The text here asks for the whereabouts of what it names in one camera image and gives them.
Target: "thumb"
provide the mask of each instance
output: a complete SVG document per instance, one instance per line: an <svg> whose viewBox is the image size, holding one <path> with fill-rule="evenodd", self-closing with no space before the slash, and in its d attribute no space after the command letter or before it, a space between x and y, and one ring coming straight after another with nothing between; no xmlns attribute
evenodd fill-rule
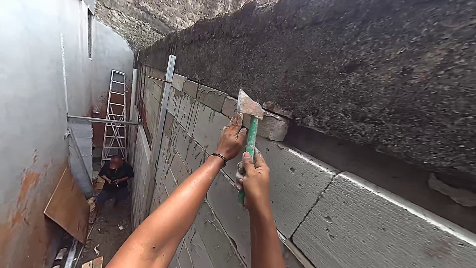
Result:
<svg viewBox="0 0 476 268"><path fill-rule="evenodd" d="M253 163L253 159L251 159L251 155L248 152L243 153L243 166L246 170L246 174L252 174L256 171L255 163Z"/></svg>

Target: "ladder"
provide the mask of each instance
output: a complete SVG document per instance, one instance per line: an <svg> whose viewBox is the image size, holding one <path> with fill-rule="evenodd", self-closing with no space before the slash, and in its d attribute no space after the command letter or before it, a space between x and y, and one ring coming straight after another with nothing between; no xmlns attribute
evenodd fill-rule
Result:
<svg viewBox="0 0 476 268"><path fill-rule="evenodd" d="M126 74L116 70L111 72L109 82L108 110L106 119L126 120ZM126 125L106 123L102 143L101 166L113 155L120 155L127 160Z"/></svg>

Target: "dirt floor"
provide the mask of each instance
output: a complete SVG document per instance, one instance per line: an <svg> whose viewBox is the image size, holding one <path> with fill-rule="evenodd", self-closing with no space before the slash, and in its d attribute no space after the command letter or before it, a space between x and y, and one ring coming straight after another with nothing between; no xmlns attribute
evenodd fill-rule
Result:
<svg viewBox="0 0 476 268"><path fill-rule="evenodd" d="M113 200L109 200L99 211L91 234L79 258L77 268L98 256L104 256L103 267L105 267L132 233L130 195L127 200L120 202L116 207L113 206L113 203ZM99 245L97 247L99 255L94 252L94 247L97 245Z"/></svg>

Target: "black shirt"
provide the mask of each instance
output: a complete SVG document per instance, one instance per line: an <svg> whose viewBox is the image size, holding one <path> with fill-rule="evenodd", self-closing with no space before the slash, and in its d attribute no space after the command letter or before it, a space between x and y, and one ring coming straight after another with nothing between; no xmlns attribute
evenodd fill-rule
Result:
<svg viewBox="0 0 476 268"><path fill-rule="evenodd" d="M109 161L107 161L104 163L104 166L102 166L101 171L99 171L99 176L106 176L111 181L119 180L125 177L132 178L134 177L134 169L128 163L124 163L118 169L112 169L109 168ZM114 191L125 187L127 187L127 181L121 182L117 184L117 186L106 182L102 189L105 191Z"/></svg>

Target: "window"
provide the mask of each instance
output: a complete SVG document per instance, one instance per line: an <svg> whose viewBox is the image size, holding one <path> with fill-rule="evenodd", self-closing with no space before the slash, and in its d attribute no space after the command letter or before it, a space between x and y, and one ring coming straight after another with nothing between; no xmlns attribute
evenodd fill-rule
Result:
<svg viewBox="0 0 476 268"><path fill-rule="evenodd" d="M88 58L92 59L92 13L88 9Z"/></svg>

